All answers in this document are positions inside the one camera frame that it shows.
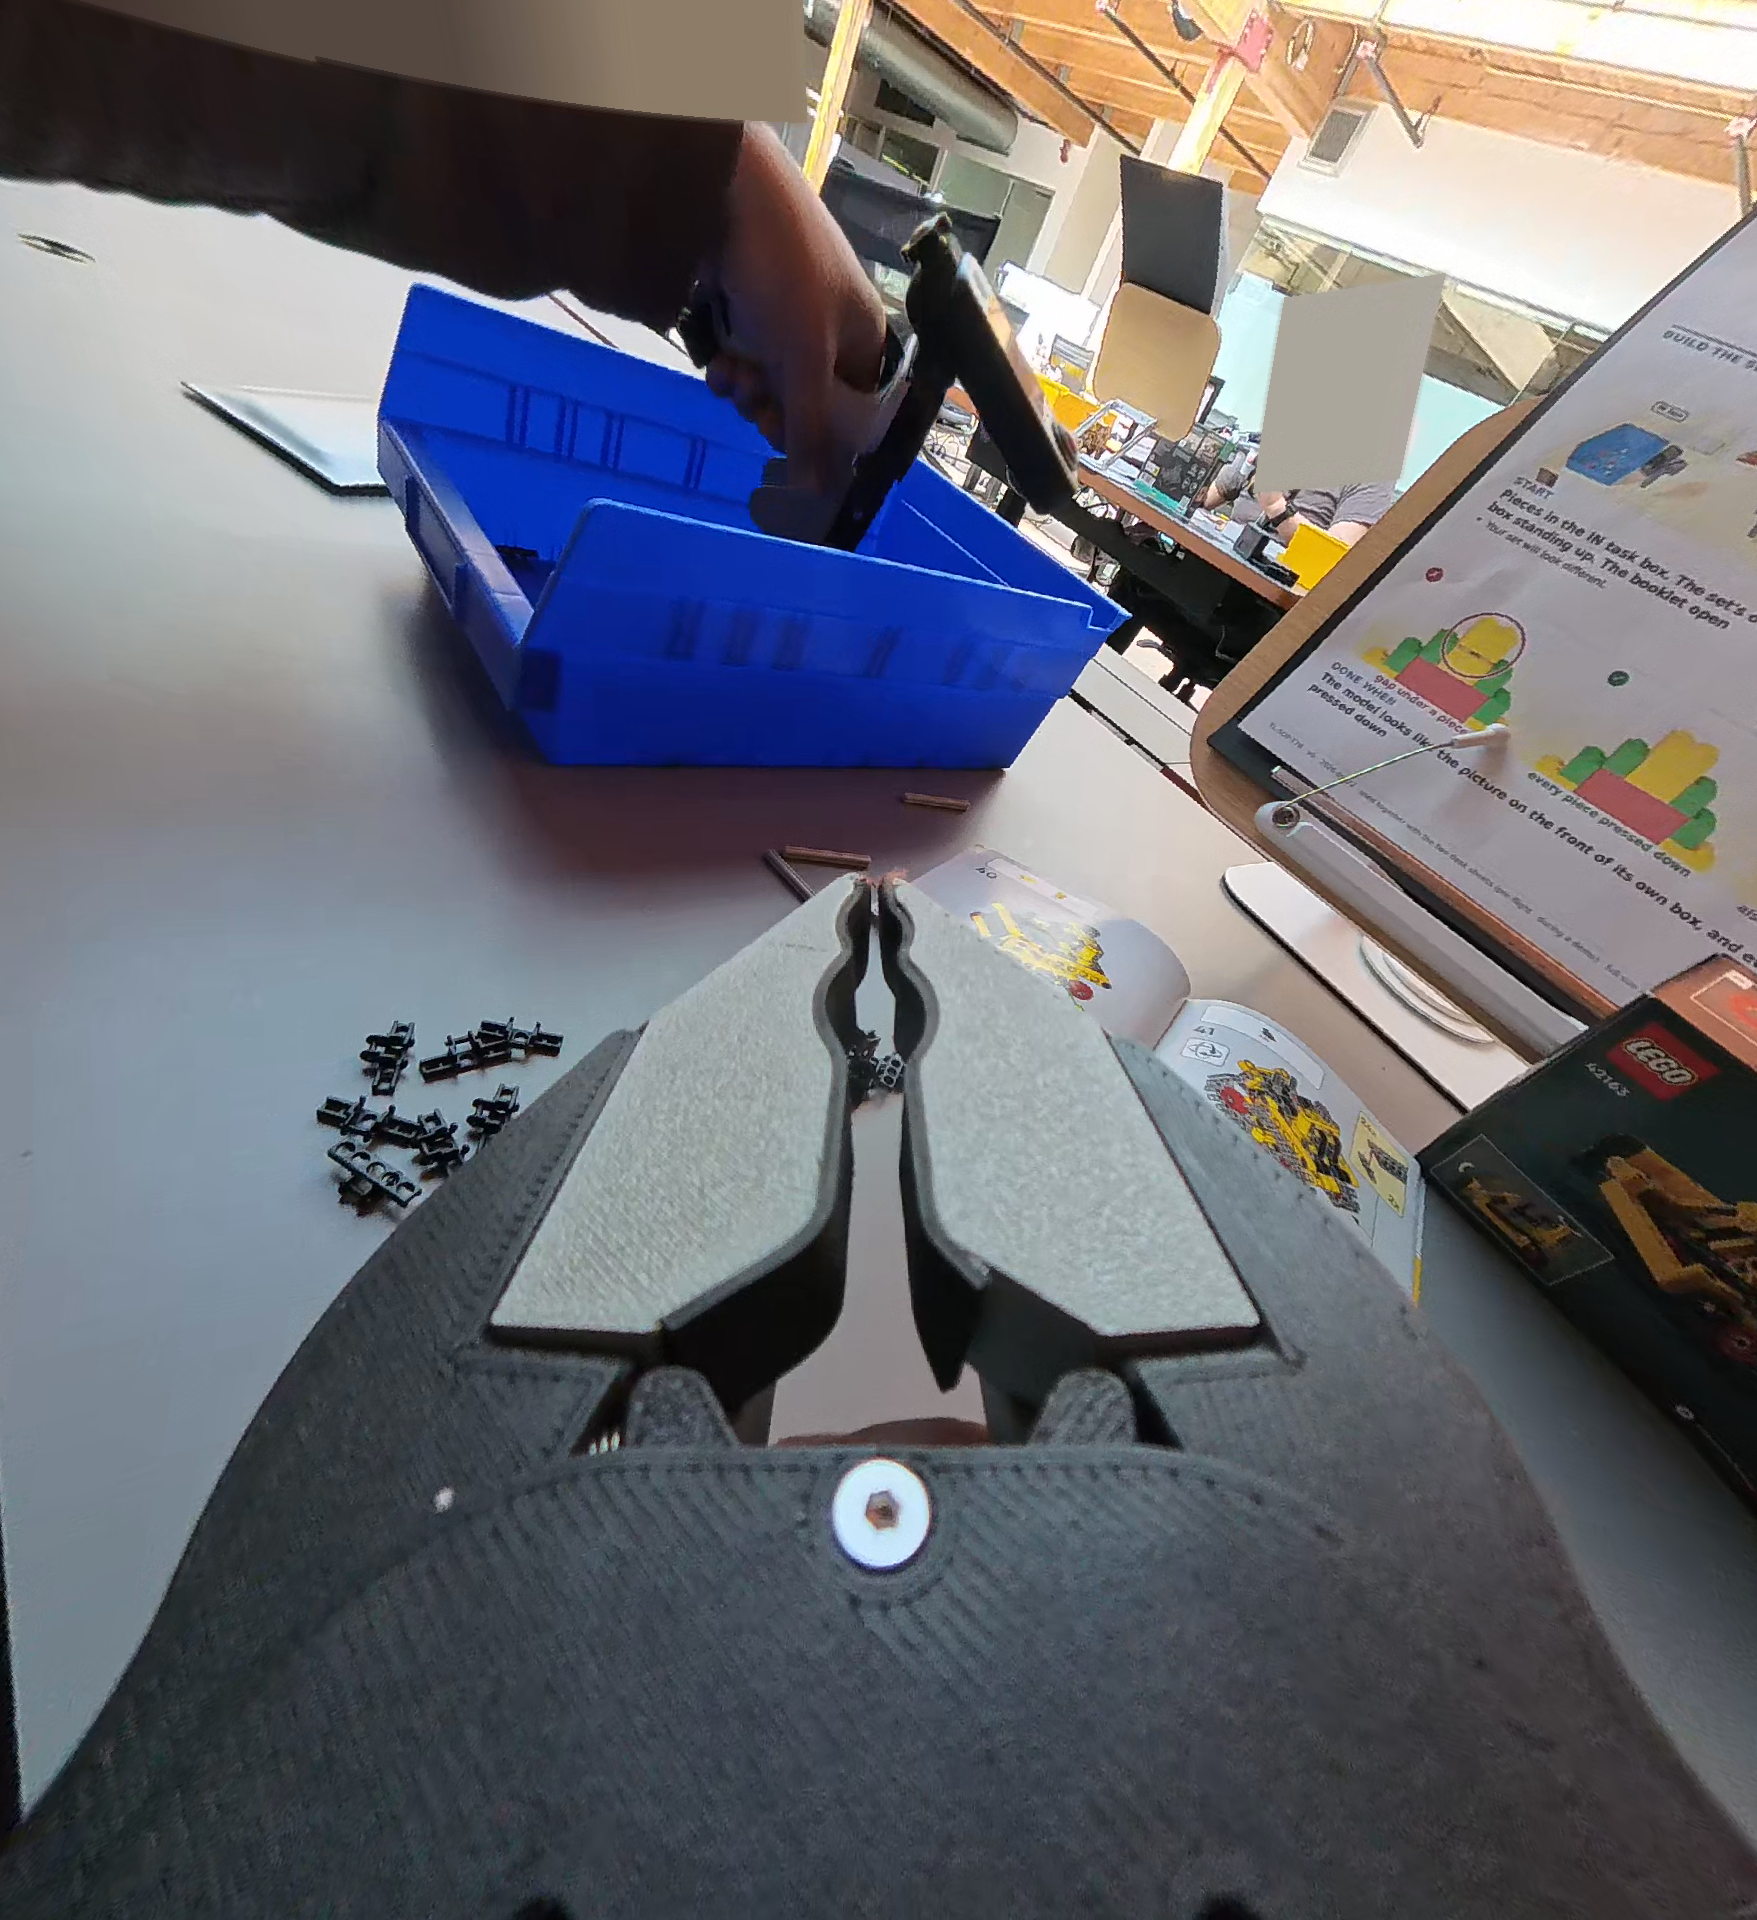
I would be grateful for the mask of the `person's left hand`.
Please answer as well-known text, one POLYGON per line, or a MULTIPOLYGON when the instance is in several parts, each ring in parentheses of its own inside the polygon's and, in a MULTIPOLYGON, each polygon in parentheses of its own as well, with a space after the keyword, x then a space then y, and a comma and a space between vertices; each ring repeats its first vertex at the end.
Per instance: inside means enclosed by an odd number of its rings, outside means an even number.
POLYGON ((742 130, 718 249, 700 277, 728 320, 704 383, 788 459, 796 484, 836 490, 862 445, 842 396, 875 389, 887 313, 769 126, 742 130))

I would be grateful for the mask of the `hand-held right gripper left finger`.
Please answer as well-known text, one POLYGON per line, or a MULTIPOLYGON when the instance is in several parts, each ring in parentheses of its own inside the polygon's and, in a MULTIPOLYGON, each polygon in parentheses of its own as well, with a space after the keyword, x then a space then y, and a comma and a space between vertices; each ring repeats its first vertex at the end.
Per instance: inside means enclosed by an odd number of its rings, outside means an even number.
POLYGON ((700 1376, 744 1442, 836 1328, 871 884, 842 877, 618 1057, 492 1311, 501 1360, 700 1376))

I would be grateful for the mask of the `black lego set box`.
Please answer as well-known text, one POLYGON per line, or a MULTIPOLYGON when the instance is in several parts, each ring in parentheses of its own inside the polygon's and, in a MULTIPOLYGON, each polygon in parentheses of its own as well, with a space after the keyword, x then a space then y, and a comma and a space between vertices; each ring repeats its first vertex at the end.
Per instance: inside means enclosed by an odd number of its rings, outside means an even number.
POLYGON ((1710 957, 1421 1152, 1757 1517, 1757 968, 1710 957))

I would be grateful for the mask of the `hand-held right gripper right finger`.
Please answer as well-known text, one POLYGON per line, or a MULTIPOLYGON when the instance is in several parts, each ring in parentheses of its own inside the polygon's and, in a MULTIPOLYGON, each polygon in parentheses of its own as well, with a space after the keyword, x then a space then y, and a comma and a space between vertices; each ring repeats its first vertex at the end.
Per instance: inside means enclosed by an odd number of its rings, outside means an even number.
POLYGON ((1067 1374, 1253 1351, 1265 1319, 1129 1060, 1054 974, 917 882, 877 893, 903 1057, 914 1328, 1023 1440, 1067 1374))

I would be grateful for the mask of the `flat black panel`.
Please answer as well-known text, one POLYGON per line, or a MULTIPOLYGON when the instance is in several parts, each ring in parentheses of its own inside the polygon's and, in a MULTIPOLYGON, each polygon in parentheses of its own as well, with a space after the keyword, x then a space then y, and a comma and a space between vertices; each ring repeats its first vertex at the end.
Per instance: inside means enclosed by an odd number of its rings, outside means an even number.
POLYGON ((283 388, 179 383, 182 393, 337 495, 380 495, 379 403, 283 388))

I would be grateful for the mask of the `wooden background desk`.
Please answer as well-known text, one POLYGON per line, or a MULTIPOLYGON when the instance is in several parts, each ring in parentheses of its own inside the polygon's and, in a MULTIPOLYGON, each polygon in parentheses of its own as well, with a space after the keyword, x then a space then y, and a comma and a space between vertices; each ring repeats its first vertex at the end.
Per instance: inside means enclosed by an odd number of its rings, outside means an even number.
POLYGON ((1105 468, 1086 459, 1078 460, 1077 481, 1084 494, 1094 494, 1120 515, 1145 523, 1161 539, 1172 541, 1184 554, 1200 557, 1215 574, 1226 576, 1240 589, 1249 589, 1249 593, 1275 605, 1280 611, 1288 611, 1307 597, 1307 589, 1299 589, 1295 582, 1278 577, 1278 567, 1266 569, 1244 557, 1235 547, 1236 530, 1231 523, 1215 523, 1209 516, 1183 519, 1161 509, 1155 495, 1132 488, 1124 481, 1106 473, 1105 468))

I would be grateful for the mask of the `blue plastic bin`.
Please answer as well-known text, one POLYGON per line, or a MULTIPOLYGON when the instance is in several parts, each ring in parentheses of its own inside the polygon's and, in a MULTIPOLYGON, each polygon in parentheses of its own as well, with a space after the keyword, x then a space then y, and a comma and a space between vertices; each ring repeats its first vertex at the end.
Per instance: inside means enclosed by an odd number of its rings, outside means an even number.
POLYGON ((939 468, 851 554, 749 516, 765 441, 690 369, 415 283, 379 464, 551 764, 1000 770, 1124 609, 939 468))

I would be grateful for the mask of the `lego instruction booklet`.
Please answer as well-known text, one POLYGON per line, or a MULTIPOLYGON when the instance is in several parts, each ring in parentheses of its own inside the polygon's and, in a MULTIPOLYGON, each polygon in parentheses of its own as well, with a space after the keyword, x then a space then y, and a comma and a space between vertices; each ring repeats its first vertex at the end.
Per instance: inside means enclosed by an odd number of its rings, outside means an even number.
POLYGON ((1203 1091, 1268 1160, 1370 1244, 1411 1301, 1423 1296, 1423 1169, 1367 1103, 1281 1022, 1193 996, 1145 923, 973 848, 917 884, 993 949, 1051 980, 1115 1040, 1134 1040, 1203 1091))

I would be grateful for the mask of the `pile of black lego links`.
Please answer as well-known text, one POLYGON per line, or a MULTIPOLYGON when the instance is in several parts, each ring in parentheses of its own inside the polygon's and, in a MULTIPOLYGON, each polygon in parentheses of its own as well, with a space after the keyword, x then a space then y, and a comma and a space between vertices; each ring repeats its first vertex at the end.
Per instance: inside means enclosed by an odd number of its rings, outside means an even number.
POLYGON ((555 1067, 564 1034, 543 1020, 476 1020, 419 1046, 413 1020, 364 1037, 354 1091, 326 1094, 314 1121, 337 1204, 396 1219, 498 1141, 530 1103, 525 1072, 555 1067))

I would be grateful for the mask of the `black office chair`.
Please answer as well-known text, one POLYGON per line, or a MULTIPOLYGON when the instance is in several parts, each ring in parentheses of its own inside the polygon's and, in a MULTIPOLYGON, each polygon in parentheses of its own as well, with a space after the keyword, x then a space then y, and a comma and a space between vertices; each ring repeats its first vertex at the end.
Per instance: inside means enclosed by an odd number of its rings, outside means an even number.
POLYGON ((1157 635, 1172 662, 1167 688, 1212 689, 1255 643, 1249 614, 1263 604, 1228 574, 1164 541, 1132 541, 1114 577, 1112 600, 1157 635))

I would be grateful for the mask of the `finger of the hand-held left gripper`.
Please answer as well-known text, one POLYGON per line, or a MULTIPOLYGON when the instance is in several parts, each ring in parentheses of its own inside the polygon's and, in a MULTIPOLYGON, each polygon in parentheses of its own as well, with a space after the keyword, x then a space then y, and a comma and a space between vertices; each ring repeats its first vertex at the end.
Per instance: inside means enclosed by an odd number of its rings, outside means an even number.
POLYGON ((749 497, 749 515, 769 539, 833 546, 842 515, 842 482, 816 486, 793 479, 788 459, 769 459, 749 497))

